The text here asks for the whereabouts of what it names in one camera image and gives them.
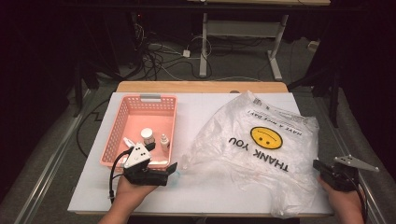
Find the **medicine bottle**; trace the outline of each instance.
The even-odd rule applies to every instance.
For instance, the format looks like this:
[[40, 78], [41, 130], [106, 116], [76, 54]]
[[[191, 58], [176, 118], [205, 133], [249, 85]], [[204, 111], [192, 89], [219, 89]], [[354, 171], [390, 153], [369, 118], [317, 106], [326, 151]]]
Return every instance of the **medicine bottle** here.
[[140, 135], [142, 135], [145, 145], [155, 142], [152, 130], [150, 128], [143, 129]]
[[163, 133], [161, 136], [161, 147], [163, 148], [164, 152], [169, 151], [169, 139], [166, 137], [166, 135]]

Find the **table leg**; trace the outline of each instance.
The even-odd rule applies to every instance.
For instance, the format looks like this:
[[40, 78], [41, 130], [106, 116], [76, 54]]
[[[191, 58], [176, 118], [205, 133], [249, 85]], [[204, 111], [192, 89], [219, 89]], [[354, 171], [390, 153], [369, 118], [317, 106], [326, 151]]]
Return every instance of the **table leg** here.
[[282, 21], [279, 24], [279, 27], [277, 29], [274, 48], [273, 48], [273, 50], [268, 50], [268, 52], [267, 52], [268, 53], [268, 60], [270, 61], [270, 65], [271, 65], [271, 68], [273, 70], [274, 78], [277, 81], [281, 81], [282, 80], [282, 75], [280, 74], [279, 66], [277, 65], [277, 62], [276, 62], [276, 53], [277, 53], [277, 50], [279, 48], [280, 41], [282, 40], [282, 35], [283, 35], [283, 32], [285, 31], [286, 22], [288, 21], [288, 17], [289, 17], [289, 15], [284, 15], [282, 17]]
[[201, 51], [201, 61], [199, 66], [199, 76], [206, 77], [206, 38], [207, 38], [207, 13], [204, 13], [204, 19], [202, 22], [202, 51]]

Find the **wooden table edge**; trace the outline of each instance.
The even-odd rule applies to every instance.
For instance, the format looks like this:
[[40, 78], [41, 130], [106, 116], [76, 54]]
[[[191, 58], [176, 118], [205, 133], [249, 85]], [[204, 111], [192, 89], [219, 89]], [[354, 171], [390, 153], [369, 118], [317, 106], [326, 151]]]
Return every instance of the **wooden table edge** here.
[[283, 82], [122, 81], [117, 92], [289, 92]]

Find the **human hand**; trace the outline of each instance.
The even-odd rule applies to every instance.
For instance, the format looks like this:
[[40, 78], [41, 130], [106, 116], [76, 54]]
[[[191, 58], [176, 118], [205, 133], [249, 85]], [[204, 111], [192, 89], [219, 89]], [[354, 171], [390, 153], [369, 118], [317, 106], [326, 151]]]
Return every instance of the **human hand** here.
[[364, 223], [361, 215], [361, 200], [358, 192], [343, 192], [333, 189], [320, 176], [319, 184], [328, 192], [329, 203], [335, 212], [340, 224]]
[[133, 185], [122, 175], [117, 185], [116, 198], [110, 210], [108, 210], [99, 223], [126, 223], [129, 215], [156, 188], [158, 186]]

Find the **smiley face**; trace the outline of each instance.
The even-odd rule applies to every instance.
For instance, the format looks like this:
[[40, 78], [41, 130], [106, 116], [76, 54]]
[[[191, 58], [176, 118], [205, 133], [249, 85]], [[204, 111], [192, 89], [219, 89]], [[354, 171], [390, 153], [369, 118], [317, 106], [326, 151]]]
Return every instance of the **smiley face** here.
[[266, 149], [278, 149], [283, 145], [283, 139], [279, 133], [269, 128], [252, 128], [250, 136], [257, 145]]

